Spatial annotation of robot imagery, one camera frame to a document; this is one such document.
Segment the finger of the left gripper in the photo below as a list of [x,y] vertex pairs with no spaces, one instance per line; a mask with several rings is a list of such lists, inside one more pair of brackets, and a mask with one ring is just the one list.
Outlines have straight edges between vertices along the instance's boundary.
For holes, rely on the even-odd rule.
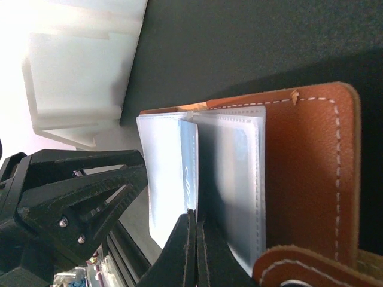
[[23,191],[72,179],[79,170],[125,165],[142,166],[144,159],[138,150],[64,151],[44,149],[31,156],[23,183]]
[[92,256],[146,186],[145,166],[109,170],[29,189],[17,211],[56,266],[77,266]]

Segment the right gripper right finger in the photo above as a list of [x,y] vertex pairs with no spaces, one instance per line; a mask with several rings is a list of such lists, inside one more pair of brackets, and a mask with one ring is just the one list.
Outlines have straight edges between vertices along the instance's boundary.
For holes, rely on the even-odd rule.
[[196,227],[197,286],[257,286],[235,260],[218,227],[209,221]]

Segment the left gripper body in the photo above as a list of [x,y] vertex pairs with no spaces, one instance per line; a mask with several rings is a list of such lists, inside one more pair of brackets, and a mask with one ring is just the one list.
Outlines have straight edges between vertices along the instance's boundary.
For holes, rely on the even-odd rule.
[[26,190],[72,179],[75,170],[90,167],[89,152],[17,153],[5,159],[1,167],[1,286],[48,286],[55,270],[69,270],[90,258],[85,245],[70,239],[69,227],[60,227],[63,217],[47,210],[54,230],[64,233],[66,247],[59,241],[45,243],[41,235],[19,216],[18,205]]

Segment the brown leather card holder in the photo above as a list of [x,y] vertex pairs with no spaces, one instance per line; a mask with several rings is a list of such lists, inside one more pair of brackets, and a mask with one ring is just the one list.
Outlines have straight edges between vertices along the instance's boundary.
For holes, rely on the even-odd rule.
[[334,82],[150,109],[266,109],[267,251],[251,266],[260,286],[381,286],[382,256],[358,248],[361,110]]

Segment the blue VIP credit card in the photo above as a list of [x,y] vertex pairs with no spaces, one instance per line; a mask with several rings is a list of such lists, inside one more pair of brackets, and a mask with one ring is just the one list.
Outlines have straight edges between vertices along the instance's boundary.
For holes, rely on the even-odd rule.
[[183,172],[184,205],[197,209],[199,189],[199,139],[195,123],[179,120],[181,162]]

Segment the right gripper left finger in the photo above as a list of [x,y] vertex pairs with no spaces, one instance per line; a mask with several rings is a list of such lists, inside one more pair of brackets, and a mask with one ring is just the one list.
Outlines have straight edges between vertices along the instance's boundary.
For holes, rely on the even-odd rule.
[[180,215],[157,261],[137,285],[196,285],[196,219],[193,210]]

